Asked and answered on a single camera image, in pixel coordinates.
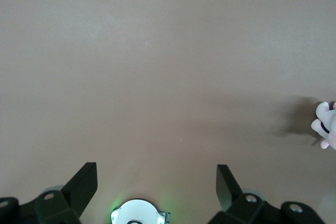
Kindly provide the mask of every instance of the plush toy ear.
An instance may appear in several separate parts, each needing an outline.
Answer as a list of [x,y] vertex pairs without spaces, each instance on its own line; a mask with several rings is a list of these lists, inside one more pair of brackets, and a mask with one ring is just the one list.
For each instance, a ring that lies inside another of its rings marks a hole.
[[327,141],[329,143],[329,145],[336,150],[336,131],[331,131],[328,134],[328,138]]

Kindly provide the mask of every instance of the silver bolt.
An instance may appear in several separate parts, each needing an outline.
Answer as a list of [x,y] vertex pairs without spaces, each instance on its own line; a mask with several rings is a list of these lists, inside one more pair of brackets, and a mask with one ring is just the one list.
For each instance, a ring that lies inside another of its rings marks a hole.
[[47,194],[46,196],[44,196],[44,199],[52,199],[54,197],[54,194]]
[[256,197],[254,197],[253,195],[247,195],[247,196],[246,196],[246,200],[247,200],[248,202],[251,202],[251,203],[255,203],[255,202],[257,202]]
[[5,206],[7,206],[8,205],[8,201],[6,200],[6,201],[2,201],[1,203],[0,203],[0,208],[2,208],[2,207],[5,207]]
[[291,204],[289,207],[293,212],[303,212],[302,208],[299,205]]

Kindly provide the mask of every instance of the plush toy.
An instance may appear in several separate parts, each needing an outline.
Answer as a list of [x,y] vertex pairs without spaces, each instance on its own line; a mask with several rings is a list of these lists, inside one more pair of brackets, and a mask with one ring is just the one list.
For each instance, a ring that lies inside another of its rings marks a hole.
[[324,138],[321,142],[322,149],[329,145],[336,150],[336,103],[333,109],[329,109],[327,102],[320,103],[316,108],[317,119],[311,123],[311,127]]

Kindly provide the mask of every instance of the white stuffed animal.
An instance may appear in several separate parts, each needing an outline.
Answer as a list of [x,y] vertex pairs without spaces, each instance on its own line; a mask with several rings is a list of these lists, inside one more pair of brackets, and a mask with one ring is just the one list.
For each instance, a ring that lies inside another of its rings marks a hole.
[[322,149],[329,145],[336,150],[336,103],[333,110],[329,110],[327,102],[320,103],[316,108],[317,119],[311,123],[311,127],[324,138],[321,142]]

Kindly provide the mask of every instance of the plush toy head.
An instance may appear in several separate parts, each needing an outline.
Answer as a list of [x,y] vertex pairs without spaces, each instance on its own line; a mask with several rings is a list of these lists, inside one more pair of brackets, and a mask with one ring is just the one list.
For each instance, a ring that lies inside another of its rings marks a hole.
[[321,143],[323,149],[329,145],[336,150],[336,103],[333,110],[329,110],[329,104],[322,102],[316,108],[317,119],[311,124],[313,130],[324,138]]

